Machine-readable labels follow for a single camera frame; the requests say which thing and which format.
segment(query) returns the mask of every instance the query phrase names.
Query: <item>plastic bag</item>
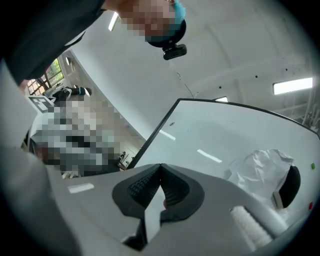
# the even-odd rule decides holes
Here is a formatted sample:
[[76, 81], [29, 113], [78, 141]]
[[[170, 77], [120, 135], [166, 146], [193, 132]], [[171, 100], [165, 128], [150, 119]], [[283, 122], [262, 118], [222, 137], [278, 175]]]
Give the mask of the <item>plastic bag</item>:
[[273, 192], [286, 178], [293, 161], [277, 149], [255, 150], [229, 164], [227, 180], [272, 207]]

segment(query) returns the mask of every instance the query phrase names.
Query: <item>white surface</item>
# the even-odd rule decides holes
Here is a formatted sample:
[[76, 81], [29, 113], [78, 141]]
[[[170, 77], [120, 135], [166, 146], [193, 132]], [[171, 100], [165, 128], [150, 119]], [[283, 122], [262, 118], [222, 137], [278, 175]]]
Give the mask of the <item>white surface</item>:
[[165, 193], [161, 186], [144, 212], [145, 231], [150, 242], [160, 230], [160, 213], [165, 210]]
[[290, 225], [308, 214], [309, 203], [318, 199], [320, 140], [292, 121], [224, 103], [180, 101], [162, 130], [176, 140], [159, 133], [135, 167], [166, 163], [223, 178], [236, 158], [253, 150], [277, 149], [294, 159], [301, 176], [300, 190], [282, 217]]

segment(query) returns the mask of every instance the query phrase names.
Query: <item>ceiling light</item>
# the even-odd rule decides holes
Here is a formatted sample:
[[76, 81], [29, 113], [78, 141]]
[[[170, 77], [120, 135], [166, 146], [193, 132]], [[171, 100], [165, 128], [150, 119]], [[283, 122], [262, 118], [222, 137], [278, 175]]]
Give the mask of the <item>ceiling light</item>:
[[115, 12], [113, 14], [112, 19], [111, 19], [110, 24], [109, 24], [109, 30], [110, 31], [114, 30], [114, 27], [115, 27], [115, 24], [116, 24], [116, 22], [118, 20], [118, 17], [119, 17], [118, 13]]
[[71, 60], [70, 60], [70, 58], [69, 57], [65, 57], [65, 61], [66, 61], [66, 63], [68, 64], [68, 66], [70, 65], [70, 63], [71, 63]]
[[200, 153], [201, 155], [205, 156], [206, 158], [210, 158], [211, 160], [217, 162], [217, 163], [222, 163], [222, 160], [220, 160], [219, 158], [216, 158], [210, 154], [207, 154], [206, 152], [202, 151], [201, 149], [197, 150], [198, 153]]
[[166, 133], [165, 131], [163, 130], [160, 130], [160, 133], [163, 134], [164, 136], [167, 136], [168, 138], [170, 138], [171, 140], [175, 141], [176, 138], [173, 137], [172, 135], [170, 135], [169, 133]]
[[86, 95], [88, 95], [88, 96], [90, 97], [90, 94], [89, 94], [89, 92], [87, 91], [87, 89], [86, 89], [86, 88], [84, 88], [84, 91], [85, 91], [85, 94], [86, 94]]
[[222, 97], [222, 98], [217, 98], [215, 99], [216, 102], [228, 102], [228, 98], [227, 97]]
[[71, 194], [79, 193], [86, 190], [92, 190], [95, 186], [91, 183], [75, 185], [75, 186], [68, 186], [69, 192]]
[[273, 84], [273, 93], [275, 95], [285, 94], [289, 92], [310, 89], [313, 87], [313, 78], [304, 78], [288, 82], [279, 82]]

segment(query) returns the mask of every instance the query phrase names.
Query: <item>camera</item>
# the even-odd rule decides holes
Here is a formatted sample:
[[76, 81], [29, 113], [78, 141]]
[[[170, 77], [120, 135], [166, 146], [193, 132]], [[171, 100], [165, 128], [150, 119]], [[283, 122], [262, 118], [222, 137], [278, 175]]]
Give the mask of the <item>camera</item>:
[[174, 58], [178, 58], [187, 54], [187, 47], [185, 44], [174, 45], [173, 47], [169, 47], [167, 49], [163, 48], [164, 51], [163, 58], [168, 61]]

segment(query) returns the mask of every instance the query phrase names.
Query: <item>wire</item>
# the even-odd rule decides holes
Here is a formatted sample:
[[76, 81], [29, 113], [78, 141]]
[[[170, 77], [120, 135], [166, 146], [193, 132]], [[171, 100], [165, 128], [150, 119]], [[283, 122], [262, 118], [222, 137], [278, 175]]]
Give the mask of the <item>wire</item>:
[[189, 87], [188, 87], [186, 84], [184, 84], [184, 85], [185, 85], [185, 87], [189, 90], [189, 92], [190, 92], [190, 94], [191, 94], [192, 98], [194, 99], [195, 97], [192, 95], [192, 92], [190, 91]]
[[[179, 80], [181, 81], [182, 80], [182, 77], [181, 77], [181, 75], [176, 71], [176, 73], [179, 75]], [[190, 94], [191, 94], [191, 96], [192, 96], [192, 98], [194, 99], [195, 97], [193, 96], [193, 94], [192, 94], [192, 92], [190, 91], [190, 89], [189, 89], [189, 87], [184, 83], [184, 85], [185, 85], [185, 87], [189, 90], [189, 92], [190, 92]]]

